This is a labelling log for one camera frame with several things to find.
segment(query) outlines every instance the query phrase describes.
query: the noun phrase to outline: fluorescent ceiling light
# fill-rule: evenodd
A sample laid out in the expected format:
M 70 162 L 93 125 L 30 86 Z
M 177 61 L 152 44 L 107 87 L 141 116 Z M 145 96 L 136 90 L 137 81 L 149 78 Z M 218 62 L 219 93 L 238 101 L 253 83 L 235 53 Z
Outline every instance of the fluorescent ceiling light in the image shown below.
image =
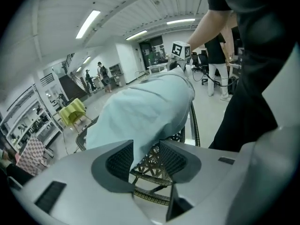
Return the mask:
M 167 22 L 167 24 L 173 24 L 173 23 L 182 23 L 182 22 L 193 22 L 195 21 L 194 18 L 190 18 L 190 19 L 182 19 L 182 20 L 176 20 L 176 21 L 171 21 L 171 22 Z
M 144 34 L 144 33 L 146 33 L 146 32 L 147 32 L 146 30 L 141 31 L 141 32 L 139 32 L 139 33 L 137 33 L 137 34 L 132 35 L 131 37 L 126 38 L 126 40 L 131 40 L 131 39 L 133 39 L 133 38 L 135 38 L 135 37 L 137 37 L 137 36 L 139 36 L 139 35 L 142 35 L 142 34 Z
M 86 60 L 84 60 L 84 62 L 83 62 L 82 64 L 87 63 L 89 59 L 90 59 L 90 56 L 88 56 L 88 57 L 86 58 Z
M 82 38 L 86 32 L 86 30 L 89 28 L 89 26 L 91 25 L 91 23 L 95 20 L 95 18 L 99 15 L 100 11 L 96 11 L 93 10 L 90 15 L 88 16 L 88 18 L 85 20 L 84 24 L 82 25 L 82 27 L 80 28 L 76 38 Z

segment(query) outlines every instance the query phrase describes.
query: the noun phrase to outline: light blue cloth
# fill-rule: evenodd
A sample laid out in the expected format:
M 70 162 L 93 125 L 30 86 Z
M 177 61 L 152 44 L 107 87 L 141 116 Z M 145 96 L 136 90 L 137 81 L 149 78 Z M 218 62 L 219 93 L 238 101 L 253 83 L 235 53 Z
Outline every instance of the light blue cloth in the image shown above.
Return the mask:
M 86 148 L 132 139 L 132 168 L 151 146 L 182 130 L 195 90 L 180 67 L 149 78 L 110 97 L 88 128 Z

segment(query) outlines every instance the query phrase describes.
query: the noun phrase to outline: white shelving unit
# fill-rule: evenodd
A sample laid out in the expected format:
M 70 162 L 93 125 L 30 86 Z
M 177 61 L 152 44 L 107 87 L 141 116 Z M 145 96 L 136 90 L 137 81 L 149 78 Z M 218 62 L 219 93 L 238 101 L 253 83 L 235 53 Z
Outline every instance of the white shelving unit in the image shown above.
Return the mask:
M 22 105 L 30 98 L 34 96 L 33 101 L 25 108 L 22 108 Z M 16 143 L 13 143 L 11 140 L 10 136 L 14 133 L 15 128 L 19 125 L 20 121 L 22 120 L 23 117 L 29 112 L 32 111 L 33 106 L 36 104 L 39 104 L 40 108 L 42 109 L 41 113 L 27 126 L 26 130 L 22 133 L 20 138 L 17 140 Z M 51 115 L 49 115 L 49 112 L 43 103 L 37 88 L 35 85 L 32 85 L 29 89 L 27 89 L 15 103 L 13 106 L 8 110 L 6 116 L 3 118 L 3 120 L 0 123 L 0 129 L 2 130 L 3 134 L 3 126 L 13 117 L 13 115 L 18 111 L 19 109 L 23 109 L 20 116 L 15 120 L 12 126 L 9 126 L 9 131 L 6 134 L 7 141 L 10 143 L 12 148 L 16 151 L 19 152 L 21 146 L 20 146 L 20 141 L 23 139 L 23 137 L 26 135 L 26 133 L 30 130 L 30 128 L 35 124 L 35 122 L 42 116 L 46 116 L 48 118 L 48 121 L 35 133 L 32 134 L 35 137 L 38 137 L 42 134 L 43 131 L 47 128 L 48 125 L 54 126 L 54 130 L 44 139 L 44 141 L 41 141 L 44 146 L 46 146 L 58 132 L 62 132 L 61 127 L 58 125 L 58 123 L 52 118 Z

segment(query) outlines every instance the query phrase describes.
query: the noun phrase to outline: ceiling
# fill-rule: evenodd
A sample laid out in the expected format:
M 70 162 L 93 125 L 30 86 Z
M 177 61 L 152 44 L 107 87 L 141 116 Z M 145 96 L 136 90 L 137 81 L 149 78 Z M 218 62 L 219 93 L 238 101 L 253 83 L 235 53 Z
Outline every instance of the ceiling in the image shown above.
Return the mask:
M 3 85 L 82 49 L 102 46 L 110 36 L 140 39 L 195 29 L 207 0 L 26 0 L 11 21 L 0 49 Z M 92 10 L 101 11 L 81 39 L 76 35 Z M 196 18 L 194 23 L 167 21 Z

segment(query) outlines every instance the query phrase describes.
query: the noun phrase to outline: person standing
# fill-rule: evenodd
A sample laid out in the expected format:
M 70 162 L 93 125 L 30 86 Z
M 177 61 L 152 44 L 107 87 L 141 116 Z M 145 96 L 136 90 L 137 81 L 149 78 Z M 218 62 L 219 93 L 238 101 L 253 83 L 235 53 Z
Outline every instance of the person standing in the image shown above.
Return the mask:
M 97 73 L 98 73 L 98 76 L 99 76 L 102 84 L 105 87 L 105 92 L 112 92 L 112 87 L 111 87 L 110 83 L 107 83 L 108 80 L 110 81 L 108 71 L 107 71 L 106 67 L 104 67 L 102 65 L 101 62 L 98 62 Z
M 90 84 L 90 86 L 91 86 L 91 88 L 92 88 L 92 91 L 93 91 L 93 90 L 96 89 L 96 88 L 94 87 L 94 84 L 93 84 L 93 81 L 92 81 L 92 78 L 93 78 L 93 77 L 91 77 L 91 76 L 89 75 L 89 71 L 88 71 L 88 70 L 85 70 L 85 72 L 86 72 L 86 75 L 85 75 L 85 81 L 86 81 L 87 83 Z
M 211 79 L 215 79 L 216 69 L 219 71 L 222 79 L 222 86 L 228 85 L 228 72 L 226 67 L 226 57 L 227 53 L 224 52 L 225 49 L 225 40 L 221 34 L 213 38 L 211 41 L 205 43 L 205 48 L 208 53 L 208 64 L 209 64 L 209 76 Z M 214 95 L 214 82 L 209 79 L 208 80 L 208 96 Z M 230 97 L 228 95 L 228 88 L 221 87 L 222 96 L 221 100 L 230 101 Z
M 285 27 L 286 9 L 282 9 L 293 6 L 281 3 L 279 8 L 278 0 L 208 0 L 208 4 L 208 12 L 187 43 L 191 51 L 207 43 L 221 32 L 232 10 L 237 14 L 245 48 L 242 71 L 210 148 L 238 152 L 242 145 L 277 128 L 262 92 L 277 76 L 295 45 L 296 39 Z

